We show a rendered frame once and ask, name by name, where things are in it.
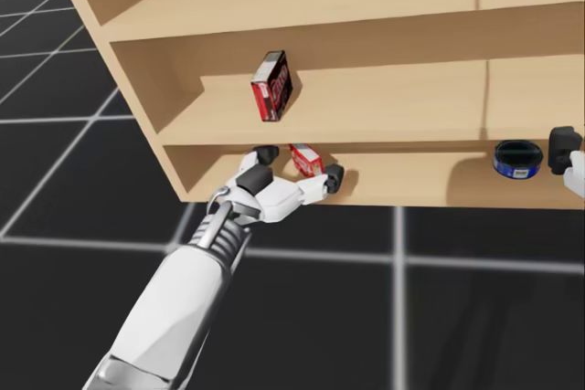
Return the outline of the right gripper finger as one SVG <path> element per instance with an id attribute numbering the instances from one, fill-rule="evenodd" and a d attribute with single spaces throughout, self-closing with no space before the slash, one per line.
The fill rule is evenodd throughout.
<path id="1" fill-rule="evenodd" d="M 548 167 L 554 175 L 563 177 L 564 185 L 585 200 L 584 138 L 572 126 L 551 130 L 548 139 Z"/>

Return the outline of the red and white carton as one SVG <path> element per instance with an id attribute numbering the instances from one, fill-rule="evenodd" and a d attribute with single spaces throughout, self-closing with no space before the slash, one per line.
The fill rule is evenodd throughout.
<path id="1" fill-rule="evenodd" d="M 324 173 L 324 163 L 321 156 L 307 143 L 289 144 L 292 161 L 295 168 L 307 178 Z"/>

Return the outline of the blue flat can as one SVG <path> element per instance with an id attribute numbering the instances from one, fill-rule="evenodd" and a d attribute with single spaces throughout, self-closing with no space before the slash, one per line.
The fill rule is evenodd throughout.
<path id="1" fill-rule="evenodd" d="M 542 164 L 540 147 L 527 140 L 504 140 L 494 149 L 493 167 L 503 177 L 526 180 L 534 177 Z"/>

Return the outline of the pale wooden shelf unit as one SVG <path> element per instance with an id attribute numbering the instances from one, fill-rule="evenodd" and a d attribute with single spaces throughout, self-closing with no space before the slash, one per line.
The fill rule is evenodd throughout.
<path id="1" fill-rule="evenodd" d="M 178 197 L 201 202 L 253 146 L 342 164 L 335 205 L 580 209 L 495 145 L 585 120 L 585 0 L 71 0 Z M 262 121 L 250 80 L 284 50 L 293 91 Z"/>

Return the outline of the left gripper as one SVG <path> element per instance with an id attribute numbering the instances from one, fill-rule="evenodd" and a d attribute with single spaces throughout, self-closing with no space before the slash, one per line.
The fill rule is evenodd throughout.
<path id="1" fill-rule="evenodd" d="M 327 165 L 323 174 L 297 183 L 275 177 L 271 165 L 279 154 L 275 145 L 253 147 L 242 159 L 239 172 L 210 197 L 208 212 L 214 204 L 229 202 L 229 218 L 240 226 L 277 223 L 301 205 L 321 202 L 341 188 L 345 168 L 337 163 Z"/>

